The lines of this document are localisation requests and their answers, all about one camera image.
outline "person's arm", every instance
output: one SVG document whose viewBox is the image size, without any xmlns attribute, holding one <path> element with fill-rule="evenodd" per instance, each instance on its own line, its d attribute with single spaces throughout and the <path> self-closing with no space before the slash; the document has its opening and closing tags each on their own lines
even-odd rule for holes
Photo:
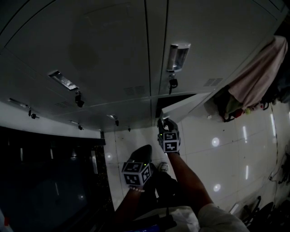
<svg viewBox="0 0 290 232">
<path fill-rule="evenodd" d="M 137 211 L 138 202 L 141 196 L 141 192 L 130 189 L 122 201 L 121 205 L 115 212 L 114 224 L 124 224 L 126 222 L 133 221 L 135 213 Z"/>
<path fill-rule="evenodd" d="M 177 153 L 167 153 L 167 155 L 173 167 L 177 182 L 187 197 L 189 206 L 197 215 L 203 206 L 213 203 L 213 201 L 198 176 L 187 166 L 182 158 Z"/>
</svg>

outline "shoe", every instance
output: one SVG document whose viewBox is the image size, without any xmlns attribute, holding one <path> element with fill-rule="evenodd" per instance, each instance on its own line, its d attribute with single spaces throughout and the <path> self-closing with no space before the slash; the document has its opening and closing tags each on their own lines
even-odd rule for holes
<svg viewBox="0 0 290 232">
<path fill-rule="evenodd" d="M 169 174 L 169 165 L 168 163 L 162 162 L 159 164 L 158 166 L 158 171 L 159 172 L 165 172 L 167 174 Z"/>
</svg>

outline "hanging cloth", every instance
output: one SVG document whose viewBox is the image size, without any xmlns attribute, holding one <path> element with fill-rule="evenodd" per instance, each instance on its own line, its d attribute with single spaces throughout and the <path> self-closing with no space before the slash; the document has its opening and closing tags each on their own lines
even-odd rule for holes
<svg viewBox="0 0 290 232">
<path fill-rule="evenodd" d="M 263 48 L 229 85 L 229 93 L 242 103 L 243 109 L 261 101 L 275 79 L 287 50 L 286 38 L 274 36 L 273 41 Z"/>
</svg>

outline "white sleeve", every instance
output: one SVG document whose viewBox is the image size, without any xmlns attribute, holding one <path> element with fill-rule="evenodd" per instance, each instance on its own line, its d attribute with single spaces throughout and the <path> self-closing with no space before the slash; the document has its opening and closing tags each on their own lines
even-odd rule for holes
<svg viewBox="0 0 290 232">
<path fill-rule="evenodd" d="M 202 207 L 198 213 L 200 232 L 249 232 L 245 224 L 214 204 Z"/>
</svg>

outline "white tiled floor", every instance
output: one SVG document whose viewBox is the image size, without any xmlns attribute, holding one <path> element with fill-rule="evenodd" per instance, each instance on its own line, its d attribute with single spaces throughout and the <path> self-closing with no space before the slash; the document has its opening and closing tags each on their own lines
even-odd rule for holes
<svg viewBox="0 0 290 232">
<path fill-rule="evenodd" d="M 239 204 L 237 211 L 241 211 L 258 195 L 262 196 L 262 206 L 273 201 L 276 184 L 268 177 L 278 170 L 290 140 L 289 106 L 277 103 L 273 112 L 269 107 L 266 111 L 251 112 L 228 123 L 216 117 L 208 120 L 201 112 L 206 112 L 203 106 L 198 114 L 190 115 L 178 124 L 180 154 L 200 177 L 213 201 L 227 211 L 235 203 Z M 275 119 L 274 131 L 271 115 Z M 167 155 L 159 147 L 157 134 L 157 127 L 105 133 L 106 165 L 115 209 L 128 191 L 121 169 L 134 150 L 150 144 L 153 148 L 152 163 L 169 163 Z M 170 175 L 175 178 L 171 165 Z M 221 187 L 215 192 L 217 184 Z M 289 186 L 279 185 L 276 203 L 289 190 Z"/>
</svg>

